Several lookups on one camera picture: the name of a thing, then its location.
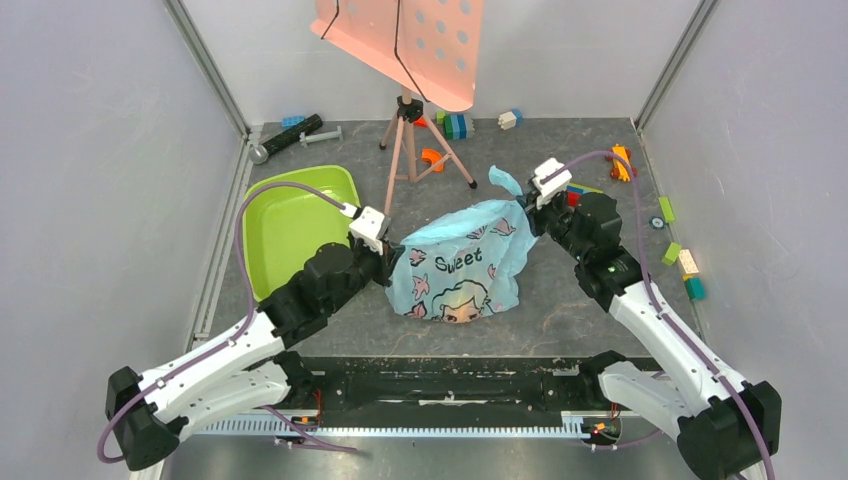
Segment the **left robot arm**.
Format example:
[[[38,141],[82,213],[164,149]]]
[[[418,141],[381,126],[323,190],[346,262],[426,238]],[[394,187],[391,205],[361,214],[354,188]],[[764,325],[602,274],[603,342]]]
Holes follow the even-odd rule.
[[[379,251],[355,239],[325,244],[230,331],[156,368],[114,371],[99,460],[141,471],[225,417],[279,403],[306,405],[314,381],[291,347],[325,328],[370,283],[389,285],[404,252],[390,242]]]

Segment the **light blue cartoon plastic bag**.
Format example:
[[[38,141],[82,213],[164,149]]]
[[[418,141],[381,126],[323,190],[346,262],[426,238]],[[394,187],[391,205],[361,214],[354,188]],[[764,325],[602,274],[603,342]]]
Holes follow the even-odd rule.
[[[517,180],[492,166],[491,184],[513,196],[445,214],[404,238],[388,301],[398,315],[465,324],[519,304],[516,277],[537,242]]]

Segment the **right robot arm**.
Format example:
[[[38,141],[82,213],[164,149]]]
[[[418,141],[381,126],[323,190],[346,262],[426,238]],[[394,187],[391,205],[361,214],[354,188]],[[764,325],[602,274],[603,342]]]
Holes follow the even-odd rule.
[[[665,373],[641,371],[607,351],[580,366],[577,392],[591,408],[624,406],[673,440],[699,479],[726,479],[761,465],[775,476],[782,399],[753,384],[710,350],[663,297],[640,259],[621,243],[616,201],[588,193],[574,207],[565,194],[518,198],[532,233],[547,235],[576,261],[581,290],[632,333]]]

